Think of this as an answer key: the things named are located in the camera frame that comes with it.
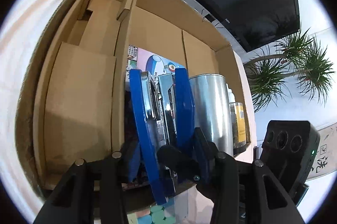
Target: cardboard box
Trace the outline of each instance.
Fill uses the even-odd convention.
[[[17,136],[33,141],[34,154],[20,158],[35,159],[23,163],[34,186],[53,189],[75,158],[94,161],[120,149],[130,44],[185,66],[190,76],[225,76],[244,106],[250,139],[255,124],[247,115],[252,101],[242,88],[247,79],[239,72],[240,61],[216,28],[186,3],[64,0],[37,44],[17,111]],[[252,147],[245,153],[249,161]]]

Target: cartoon illustration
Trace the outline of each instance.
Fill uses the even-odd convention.
[[[183,66],[147,50],[129,45],[128,62],[126,65],[125,88],[126,90],[128,90],[129,88],[129,71],[131,69],[149,71],[153,77],[154,82],[156,83],[158,76],[168,73],[174,74],[176,68],[183,68]]]

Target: camera lens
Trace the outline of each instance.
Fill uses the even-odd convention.
[[[302,146],[302,138],[300,136],[294,136],[290,143],[290,150],[296,153]]]
[[[267,135],[267,142],[268,143],[271,143],[274,139],[274,132],[273,131],[270,131]]]
[[[276,140],[276,147],[279,149],[283,149],[288,141],[288,134],[285,131],[281,131]]]

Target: palm plant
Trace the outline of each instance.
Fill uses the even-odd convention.
[[[305,62],[301,67],[302,73],[298,76],[298,87],[302,89],[300,93],[310,94],[310,100],[317,94],[318,100],[322,99],[326,103],[328,91],[332,87],[333,63],[325,58],[327,48],[322,49],[316,37],[313,39],[314,42],[309,44],[306,51]]]
[[[280,59],[271,59],[249,67],[247,78],[255,112],[268,105],[270,101],[276,104],[278,97],[284,98],[282,87],[287,88],[287,86],[285,86],[284,75],[280,71],[286,66]]]
[[[326,102],[333,64],[326,58],[326,49],[307,32],[283,38],[275,45],[277,54],[263,52],[244,64],[255,112],[271,101],[276,103],[278,97],[284,99],[282,87],[287,88],[285,79],[291,76],[297,76],[299,93],[309,94],[310,100],[317,95],[318,101]]]

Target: green leaves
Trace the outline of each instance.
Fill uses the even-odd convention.
[[[316,37],[313,37],[302,67],[305,73],[298,77],[298,87],[302,89],[300,93],[309,94],[309,100],[317,95],[318,101],[324,103],[332,87],[331,74],[335,73],[332,69],[333,63],[326,58],[326,50],[327,48],[321,48],[321,43],[318,44]]]
[[[277,51],[285,55],[285,58],[294,64],[295,68],[300,68],[305,60],[308,46],[313,41],[307,35],[309,29],[301,35],[301,31],[284,37],[276,46]]]
[[[283,64],[281,59],[271,59],[245,67],[255,112],[271,101],[276,104],[278,97],[284,99],[282,87],[287,87],[281,71],[286,66],[287,64]]]
[[[259,56],[245,66],[255,112],[268,105],[276,104],[277,98],[284,99],[284,80],[297,76],[299,93],[309,95],[309,100],[317,96],[326,102],[332,87],[333,63],[326,58],[327,48],[321,48],[316,37],[308,36],[308,30],[289,35],[278,42],[278,54]]]

